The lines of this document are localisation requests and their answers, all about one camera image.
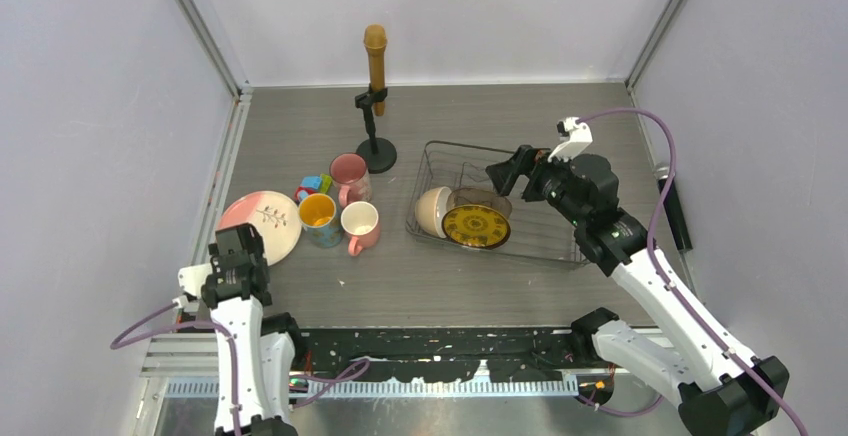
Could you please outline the plain pink mug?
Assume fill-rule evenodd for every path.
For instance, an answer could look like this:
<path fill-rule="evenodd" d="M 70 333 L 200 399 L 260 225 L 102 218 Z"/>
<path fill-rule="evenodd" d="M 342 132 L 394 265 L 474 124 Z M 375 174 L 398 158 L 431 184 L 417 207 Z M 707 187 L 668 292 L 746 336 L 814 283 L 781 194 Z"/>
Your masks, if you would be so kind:
<path fill-rule="evenodd" d="M 374 247 L 380 238 L 380 215 L 369 202 L 350 203 L 341 214 L 341 225 L 349 238 L 347 251 L 352 257 Z"/>

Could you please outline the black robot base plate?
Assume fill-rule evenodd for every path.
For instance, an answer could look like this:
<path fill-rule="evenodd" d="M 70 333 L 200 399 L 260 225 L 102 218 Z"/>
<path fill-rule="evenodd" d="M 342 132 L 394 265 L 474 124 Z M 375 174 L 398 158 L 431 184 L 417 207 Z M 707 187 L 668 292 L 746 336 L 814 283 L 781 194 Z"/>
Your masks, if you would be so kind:
<path fill-rule="evenodd" d="M 295 370 L 336 376 L 369 359 L 358 382 L 465 382 L 484 371 L 495 382 L 551 381 L 560 371 L 612 368 L 568 328 L 312 328 L 302 335 Z"/>

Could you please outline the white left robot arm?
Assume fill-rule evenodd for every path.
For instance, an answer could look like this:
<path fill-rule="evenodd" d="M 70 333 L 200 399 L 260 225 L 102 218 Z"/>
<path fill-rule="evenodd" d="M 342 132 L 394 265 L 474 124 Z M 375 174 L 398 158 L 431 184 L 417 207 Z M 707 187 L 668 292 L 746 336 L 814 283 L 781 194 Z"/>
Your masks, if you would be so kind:
<path fill-rule="evenodd" d="M 199 298 L 216 331 L 219 400 L 216 435 L 295 435 L 289 371 L 307 354 L 288 315 L 264 318 L 272 302 L 264 242 L 249 223 L 219 230 Z"/>

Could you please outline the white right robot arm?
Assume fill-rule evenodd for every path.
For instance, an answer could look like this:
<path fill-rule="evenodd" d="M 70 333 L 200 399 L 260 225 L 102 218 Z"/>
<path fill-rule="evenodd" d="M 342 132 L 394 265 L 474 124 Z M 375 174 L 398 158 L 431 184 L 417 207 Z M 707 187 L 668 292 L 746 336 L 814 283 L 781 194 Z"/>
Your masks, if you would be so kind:
<path fill-rule="evenodd" d="M 580 252 L 625 289 L 672 344 L 663 348 L 599 308 L 571 325 L 577 362 L 591 367 L 605 360 L 631 372 L 676 407 L 693 435 L 747 435 L 777 416 L 787 368 L 775 356 L 756 356 L 694 297 L 647 229 L 620 207 L 619 180 L 606 158 L 561 159 L 522 145 L 486 173 L 501 196 L 527 177 L 522 199 L 544 201 L 563 215 Z"/>

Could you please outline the brown glass bowl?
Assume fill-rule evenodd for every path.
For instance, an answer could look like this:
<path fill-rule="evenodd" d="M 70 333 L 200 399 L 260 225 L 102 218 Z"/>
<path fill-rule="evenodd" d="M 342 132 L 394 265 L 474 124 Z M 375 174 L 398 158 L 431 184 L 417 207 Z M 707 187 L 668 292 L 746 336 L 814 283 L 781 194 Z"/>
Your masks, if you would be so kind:
<path fill-rule="evenodd" d="M 453 190 L 448 198 L 447 208 L 452 210 L 455 207 L 469 204 L 494 209 L 506 219 L 510 218 L 513 209 L 508 198 L 499 196 L 490 190 L 473 187 L 463 187 Z"/>

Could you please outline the blue mug yellow inside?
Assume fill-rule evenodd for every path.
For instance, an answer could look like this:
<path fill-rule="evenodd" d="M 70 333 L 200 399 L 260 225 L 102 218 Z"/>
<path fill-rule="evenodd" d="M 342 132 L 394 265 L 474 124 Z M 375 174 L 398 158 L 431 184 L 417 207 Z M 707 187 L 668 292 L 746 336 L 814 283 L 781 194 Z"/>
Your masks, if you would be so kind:
<path fill-rule="evenodd" d="M 338 206 L 329 195 L 307 196 L 300 202 L 298 214 L 307 238 L 317 247 L 332 248 L 343 240 Z"/>

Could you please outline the beige ceramic bowl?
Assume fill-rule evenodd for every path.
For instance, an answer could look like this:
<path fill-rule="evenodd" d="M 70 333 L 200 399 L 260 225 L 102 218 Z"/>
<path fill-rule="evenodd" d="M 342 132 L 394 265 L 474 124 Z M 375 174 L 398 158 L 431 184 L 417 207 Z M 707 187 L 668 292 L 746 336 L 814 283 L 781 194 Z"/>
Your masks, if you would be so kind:
<path fill-rule="evenodd" d="M 452 192 L 450 187 L 441 186 L 429 189 L 419 197 L 415 206 L 415 218 L 422 231 L 441 239 L 446 237 L 442 221 L 448 212 Z"/>

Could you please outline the pink beige leaf plate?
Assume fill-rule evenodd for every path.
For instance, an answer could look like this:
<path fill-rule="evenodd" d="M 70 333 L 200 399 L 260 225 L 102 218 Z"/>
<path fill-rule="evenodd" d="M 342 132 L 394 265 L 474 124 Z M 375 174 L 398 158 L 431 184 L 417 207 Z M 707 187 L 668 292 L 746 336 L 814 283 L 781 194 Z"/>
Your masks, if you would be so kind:
<path fill-rule="evenodd" d="M 253 225 L 261 235 L 269 266 L 291 253 L 302 232 L 297 204 L 275 191 L 256 191 L 237 199 L 223 212 L 217 230 L 243 223 Z"/>

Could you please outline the yellow black patterned plate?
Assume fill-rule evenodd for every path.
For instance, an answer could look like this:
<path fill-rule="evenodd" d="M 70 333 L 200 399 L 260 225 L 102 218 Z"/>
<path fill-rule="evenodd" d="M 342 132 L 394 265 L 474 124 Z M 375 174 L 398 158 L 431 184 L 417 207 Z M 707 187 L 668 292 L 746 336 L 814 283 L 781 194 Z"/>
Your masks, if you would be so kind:
<path fill-rule="evenodd" d="M 456 206 L 442 219 L 446 238 L 464 247 L 494 249 L 511 236 L 508 219 L 497 210 L 478 204 Z"/>

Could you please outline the pink patterned mug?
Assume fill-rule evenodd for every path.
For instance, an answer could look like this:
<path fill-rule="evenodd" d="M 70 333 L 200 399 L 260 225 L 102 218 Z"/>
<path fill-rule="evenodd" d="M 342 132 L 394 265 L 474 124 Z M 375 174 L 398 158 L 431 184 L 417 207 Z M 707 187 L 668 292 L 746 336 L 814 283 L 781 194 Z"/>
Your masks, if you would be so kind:
<path fill-rule="evenodd" d="M 370 173 L 361 156 L 355 153 L 340 154 L 332 161 L 329 170 L 342 207 L 353 202 L 372 200 Z"/>

